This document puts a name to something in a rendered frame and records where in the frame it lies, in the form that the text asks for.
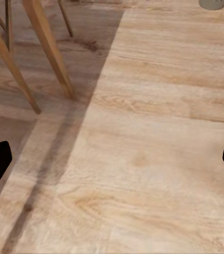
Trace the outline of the trash can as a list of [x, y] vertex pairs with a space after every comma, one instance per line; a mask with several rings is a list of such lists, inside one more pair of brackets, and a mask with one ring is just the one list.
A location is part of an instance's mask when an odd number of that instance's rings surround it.
[[224, 8], [224, 0], [199, 0], [199, 6], [208, 11], [217, 11]]

